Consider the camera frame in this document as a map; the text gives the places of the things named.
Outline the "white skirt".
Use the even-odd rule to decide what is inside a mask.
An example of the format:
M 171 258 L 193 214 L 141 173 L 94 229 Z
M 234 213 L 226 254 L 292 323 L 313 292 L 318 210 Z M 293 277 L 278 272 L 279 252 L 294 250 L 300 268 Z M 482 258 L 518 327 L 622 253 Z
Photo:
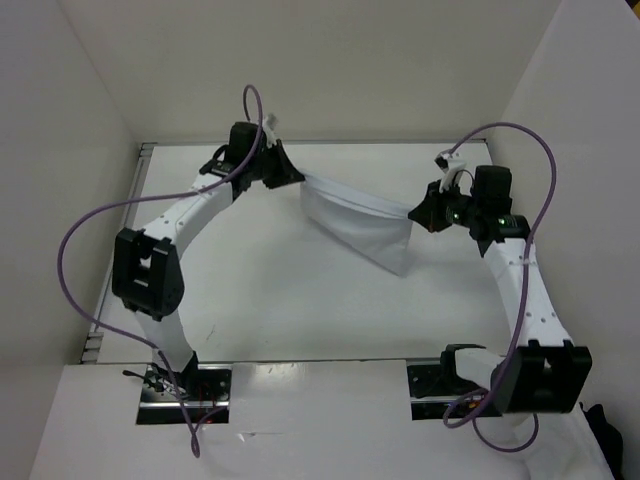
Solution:
M 410 206 L 308 171 L 303 175 L 301 208 L 311 221 L 376 265 L 396 276 L 406 275 L 413 225 Z

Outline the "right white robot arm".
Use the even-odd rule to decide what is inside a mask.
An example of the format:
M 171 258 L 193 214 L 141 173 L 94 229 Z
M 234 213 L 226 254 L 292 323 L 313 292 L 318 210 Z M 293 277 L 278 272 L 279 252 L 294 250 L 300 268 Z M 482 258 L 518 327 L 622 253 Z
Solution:
M 468 230 L 498 287 L 511 340 L 500 356 L 475 344 L 450 344 L 442 352 L 438 380 L 450 393 L 471 383 L 500 413 L 568 413 L 592 367 L 585 346 L 574 344 L 561 324 L 540 273 L 527 219 L 511 212 L 512 174 L 484 165 L 462 193 L 461 161 L 439 160 L 441 179 L 408 214 L 430 233 L 452 226 Z

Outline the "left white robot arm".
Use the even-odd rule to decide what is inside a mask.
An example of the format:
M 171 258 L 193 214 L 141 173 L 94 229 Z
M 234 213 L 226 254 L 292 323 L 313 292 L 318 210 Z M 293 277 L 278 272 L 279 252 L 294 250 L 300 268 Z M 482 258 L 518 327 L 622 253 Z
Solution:
M 112 292 L 151 342 L 154 369 L 176 399 L 192 397 L 204 382 L 178 313 L 185 291 L 182 255 L 253 183 L 276 189 L 304 179 L 276 136 L 276 124 L 274 115 L 261 124 L 235 123 L 228 142 L 199 169 L 188 197 L 141 229 L 124 228 L 115 238 Z

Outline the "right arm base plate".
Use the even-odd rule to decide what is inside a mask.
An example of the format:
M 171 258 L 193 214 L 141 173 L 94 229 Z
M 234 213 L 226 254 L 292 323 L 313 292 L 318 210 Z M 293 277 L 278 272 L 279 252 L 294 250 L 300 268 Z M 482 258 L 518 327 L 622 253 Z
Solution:
M 406 372 L 413 421 L 441 420 L 450 403 L 479 388 L 445 373 L 438 359 L 408 361 Z

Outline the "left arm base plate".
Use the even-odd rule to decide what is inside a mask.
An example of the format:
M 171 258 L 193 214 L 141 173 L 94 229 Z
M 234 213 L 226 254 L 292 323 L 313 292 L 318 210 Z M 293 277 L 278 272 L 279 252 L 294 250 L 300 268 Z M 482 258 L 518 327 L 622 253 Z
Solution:
M 124 372 L 142 381 L 137 425 L 177 425 L 184 423 L 178 398 L 184 402 L 190 420 L 197 425 L 227 424 L 230 415 L 232 366 L 201 364 L 195 385 L 176 391 L 159 369 L 150 364 L 144 374 Z

